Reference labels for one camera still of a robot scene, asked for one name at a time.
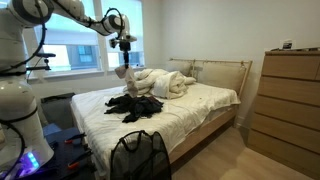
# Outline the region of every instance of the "dresser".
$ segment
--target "dresser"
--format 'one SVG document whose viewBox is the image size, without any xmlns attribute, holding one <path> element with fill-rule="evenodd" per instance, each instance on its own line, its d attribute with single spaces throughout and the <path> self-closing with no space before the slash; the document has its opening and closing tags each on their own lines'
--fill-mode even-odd
<svg viewBox="0 0 320 180">
<path fill-rule="evenodd" d="M 248 147 L 320 179 L 320 52 L 265 53 Z"/>
</svg>

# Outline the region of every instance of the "mattress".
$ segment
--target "mattress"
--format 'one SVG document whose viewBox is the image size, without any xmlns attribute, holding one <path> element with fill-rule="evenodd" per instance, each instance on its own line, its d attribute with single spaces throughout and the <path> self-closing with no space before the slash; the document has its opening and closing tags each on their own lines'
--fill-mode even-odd
<svg viewBox="0 0 320 180">
<path fill-rule="evenodd" d="M 77 94 L 71 101 L 76 125 L 87 135 L 100 176 L 108 177 L 111 150 L 126 134 L 138 130 L 149 134 L 157 131 L 170 153 L 190 132 L 203 124 L 211 111 L 240 104 L 234 90 L 194 83 L 188 86 L 187 94 L 181 98 L 157 98 L 164 103 L 161 113 L 151 118 L 140 118 L 134 123 L 122 123 L 128 113 L 104 114 L 110 108 L 105 103 L 124 95 L 122 91 L 122 86 L 92 91 Z"/>
</svg>

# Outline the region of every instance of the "headboard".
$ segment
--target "headboard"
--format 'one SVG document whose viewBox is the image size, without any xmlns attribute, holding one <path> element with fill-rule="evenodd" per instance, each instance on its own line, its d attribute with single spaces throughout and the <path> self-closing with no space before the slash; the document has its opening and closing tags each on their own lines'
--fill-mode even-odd
<svg viewBox="0 0 320 180">
<path fill-rule="evenodd" d="M 217 61 L 171 58 L 166 69 L 183 72 L 182 74 L 194 77 L 202 84 L 233 89 L 241 98 L 251 65 L 251 60 Z"/>
</svg>

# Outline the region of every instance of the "black clothing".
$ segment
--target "black clothing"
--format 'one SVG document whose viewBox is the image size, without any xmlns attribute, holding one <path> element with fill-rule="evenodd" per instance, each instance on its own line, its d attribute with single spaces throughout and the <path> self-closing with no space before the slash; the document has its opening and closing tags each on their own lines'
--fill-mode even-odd
<svg viewBox="0 0 320 180">
<path fill-rule="evenodd" d="M 126 113 L 130 112 L 128 116 L 124 118 L 122 122 L 135 122 L 140 117 L 150 118 L 152 114 L 161 112 L 163 103 L 158 101 L 153 96 L 150 97 L 135 97 L 132 98 L 128 94 L 117 98 L 111 98 L 107 106 L 114 106 L 107 110 L 105 114 L 111 113 Z"/>
</svg>

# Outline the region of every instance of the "wooden floor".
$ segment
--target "wooden floor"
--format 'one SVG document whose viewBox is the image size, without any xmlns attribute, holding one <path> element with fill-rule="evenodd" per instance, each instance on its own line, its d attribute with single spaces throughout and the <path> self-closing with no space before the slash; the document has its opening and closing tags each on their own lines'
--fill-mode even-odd
<svg viewBox="0 0 320 180">
<path fill-rule="evenodd" d="M 173 180 L 310 179 L 247 148 L 242 132 L 230 127 L 214 141 L 182 158 L 172 168 Z"/>
</svg>

